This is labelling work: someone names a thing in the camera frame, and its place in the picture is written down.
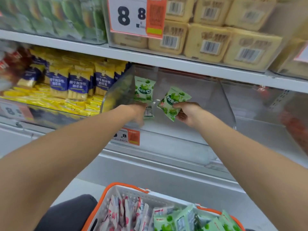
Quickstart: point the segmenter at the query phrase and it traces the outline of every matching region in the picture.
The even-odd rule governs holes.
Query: person's right arm
[[[194,103],[177,118],[200,132],[248,196],[279,231],[308,227],[308,170],[230,128]]]

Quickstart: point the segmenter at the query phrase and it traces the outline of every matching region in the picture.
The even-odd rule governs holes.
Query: person's left arm
[[[0,229],[32,231],[66,186],[146,104],[121,105],[65,126],[0,160]]]

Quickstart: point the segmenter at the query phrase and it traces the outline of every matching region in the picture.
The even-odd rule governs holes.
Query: person's leg
[[[34,231],[80,231],[96,205],[92,195],[59,203],[49,208]]]

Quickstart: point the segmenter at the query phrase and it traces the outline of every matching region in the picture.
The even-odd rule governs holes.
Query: forearm
[[[37,223],[133,115],[128,106],[119,106],[51,132],[6,155],[0,161],[0,221],[15,222],[10,218],[14,217],[11,211],[19,207],[22,218],[30,215],[29,221]],[[14,223],[7,228],[15,228]]]
[[[307,225],[307,169],[243,136],[212,114],[202,111],[196,129],[240,186],[279,229]]]

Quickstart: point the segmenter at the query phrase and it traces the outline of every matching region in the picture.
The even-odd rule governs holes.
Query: shopping basket
[[[176,199],[167,195],[163,195],[160,193],[153,192],[149,189],[141,189],[139,187],[114,182],[107,186],[92,213],[90,214],[89,218],[87,219],[86,223],[84,224],[81,231],[98,231],[99,225],[103,222],[103,218],[105,218],[108,214],[108,205],[109,200],[112,195],[116,194],[116,190],[121,195],[129,196],[134,202],[137,201],[137,197],[141,197],[145,203],[147,203],[150,207],[163,207],[166,205],[174,204],[178,208],[185,208],[188,205],[191,205],[190,202],[186,202],[184,200]],[[214,209],[209,209],[196,204],[195,213],[197,214],[205,214],[207,216],[213,215],[213,218],[221,215],[220,211],[216,211]],[[245,231],[243,225],[233,216],[231,216],[234,221],[238,224],[238,226]]]

